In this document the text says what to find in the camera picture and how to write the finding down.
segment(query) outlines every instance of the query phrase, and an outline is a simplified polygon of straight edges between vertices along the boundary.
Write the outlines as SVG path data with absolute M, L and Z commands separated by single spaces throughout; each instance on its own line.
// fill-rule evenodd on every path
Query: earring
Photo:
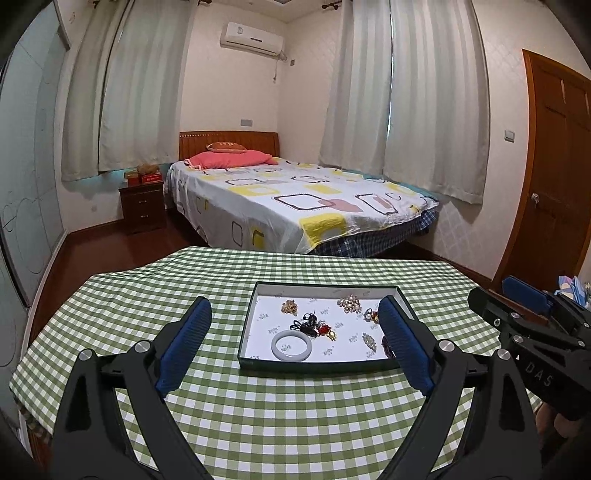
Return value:
M 379 323 L 378 320 L 378 312 L 373 311 L 372 309 L 367 309 L 363 314 L 363 318 L 366 322 L 374 322 L 376 324 Z

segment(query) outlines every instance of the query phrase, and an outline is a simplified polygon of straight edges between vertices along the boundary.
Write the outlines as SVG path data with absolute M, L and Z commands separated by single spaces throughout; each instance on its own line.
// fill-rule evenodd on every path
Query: bed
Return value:
M 180 159 L 233 141 L 278 165 L 167 174 L 177 210 L 212 247 L 368 258 L 436 218 L 437 201 L 395 183 L 280 157 L 276 132 L 182 132 Z

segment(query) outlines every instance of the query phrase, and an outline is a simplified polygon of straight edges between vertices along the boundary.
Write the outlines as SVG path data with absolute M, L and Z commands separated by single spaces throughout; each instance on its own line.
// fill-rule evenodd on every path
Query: nightstand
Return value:
M 155 181 L 119 189 L 127 233 L 166 227 L 163 185 L 163 181 Z

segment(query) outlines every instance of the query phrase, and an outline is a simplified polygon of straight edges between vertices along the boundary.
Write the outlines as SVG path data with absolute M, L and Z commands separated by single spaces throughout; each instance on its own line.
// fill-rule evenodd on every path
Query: wooden headboard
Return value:
M 241 130 L 213 130 L 203 132 L 180 132 L 178 159 L 186 160 L 207 151 L 214 142 L 236 142 L 249 150 L 260 150 L 274 157 L 279 156 L 277 132 L 249 132 Z

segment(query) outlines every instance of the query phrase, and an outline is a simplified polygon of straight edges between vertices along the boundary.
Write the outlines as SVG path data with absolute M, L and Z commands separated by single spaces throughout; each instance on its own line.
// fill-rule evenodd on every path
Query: brooch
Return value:
M 286 300 L 283 305 L 281 305 L 281 313 L 292 313 L 293 315 L 297 315 L 297 303 L 294 300 Z
M 361 304 L 359 303 L 359 299 L 353 294 L 337 300 L 336 304 L 339 307 L 343 307 L 345 313 L 361 313 Z
M 384 353 L 388 358 L 396 358 L 396 354 L 394 354 L 394 350 L 392 350 L 392 347 L 390 347 L 385 335 L 382 338 L 382 347 L 384 347 Z
M 365 344 L 368 346 L 368 348 L 372 351 L 372 352 L 376 352 L 378 350 L 377 345 L 375 344 L 375 340 L 374 337 L 372 337 L 371 335 L 368 335 L 367 333 L 363 334 L 363 341 L 365 342 Z

